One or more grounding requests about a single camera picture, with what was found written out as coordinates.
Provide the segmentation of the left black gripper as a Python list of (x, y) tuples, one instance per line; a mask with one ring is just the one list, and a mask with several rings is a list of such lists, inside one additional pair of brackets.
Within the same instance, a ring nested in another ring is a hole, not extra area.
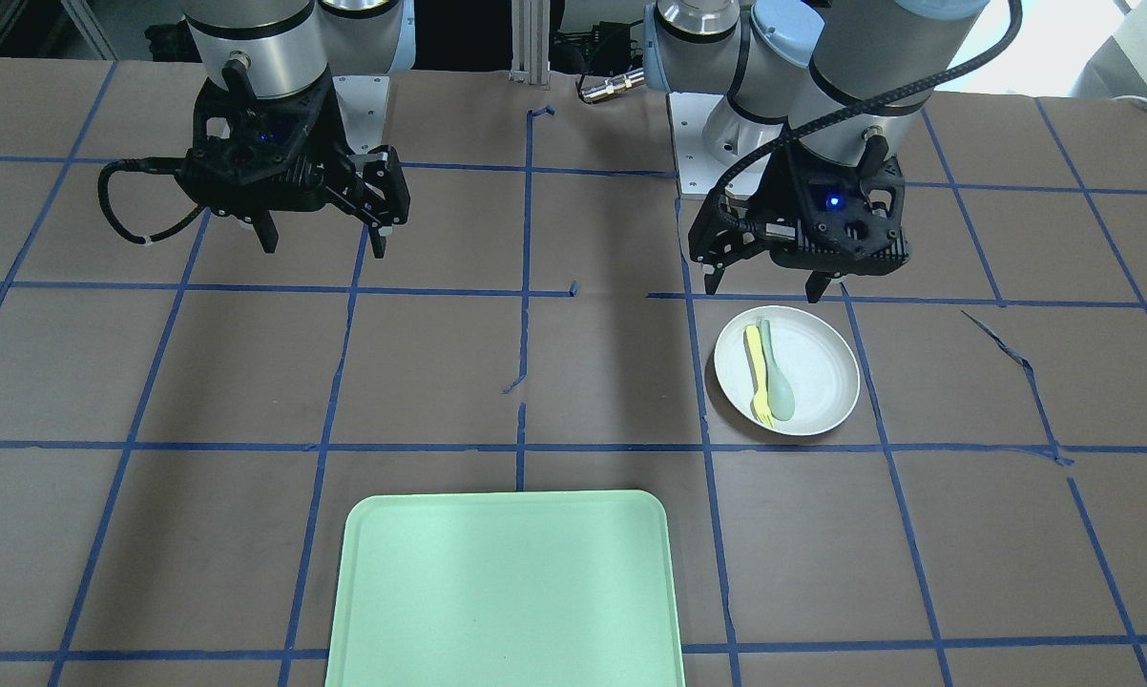
[(705, 295), (717, 295), (727, 266), (768, 253), (782, 268), (812, 271), (807, 303), (835, 275), (883, 278), (910, 261), (904, 235), (906, 180), (887, 138), (863, 142), (861, 161), (841, 165), (791, 142), (768, 156), (748, 200), (707, 198), (690, 229), (690, 260), (703, 265)]

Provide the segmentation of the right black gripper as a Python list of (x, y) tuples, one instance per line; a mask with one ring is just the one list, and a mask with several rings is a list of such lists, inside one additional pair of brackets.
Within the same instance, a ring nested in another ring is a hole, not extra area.
[(221, 67), (196, 97), (181, 188), (213, 212), (250, 220), (263, 253), (276, 253), (280, 243), (272, 212), (337, 206), (368, 225), (375, 260), (387, 255), (387, 225), (409, 218), (398, 153), (348, 145), (330, 69), (298, 93), (260, 97), (245, 67)]

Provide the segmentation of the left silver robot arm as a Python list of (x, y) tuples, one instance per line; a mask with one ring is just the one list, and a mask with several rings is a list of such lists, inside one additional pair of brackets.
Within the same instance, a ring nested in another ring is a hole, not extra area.
[(984, 1), (654, 1), (643, 70), (654, 89), (718, 97), (707, 145), (721, 164), (701, 195), (688, 260), (718, 291), (765, 253), (820, 300), (842, 278), (904, 268), (907, 182), (897, 151), (957, 64)]

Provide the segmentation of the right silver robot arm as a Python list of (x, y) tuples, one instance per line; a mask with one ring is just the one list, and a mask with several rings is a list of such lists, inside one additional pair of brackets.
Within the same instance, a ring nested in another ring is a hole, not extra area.
[(415, 64), (412, 1), (185, 1), (206, 70), (175, 180), (189, 200), (249, 225), (276, 251), (276, 212), (334, 206), (372, 253), (409, 217), (385, 141), (390, 77)]

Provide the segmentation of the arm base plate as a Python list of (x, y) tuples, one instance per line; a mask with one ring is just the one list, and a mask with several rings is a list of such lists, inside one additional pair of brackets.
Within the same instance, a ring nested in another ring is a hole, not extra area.
[(335, 95), (341, 108), (348, 148), (369, 154), (385, 143), (387, 103), (391, 81), (387, 75), (337, 75)]
[(729, 166), (719, 161), (704, 134), (709, 117), (720, 102), (721, 95), (718, 94), (668, 94), (671, 147), (682, 200), (704, 200)]

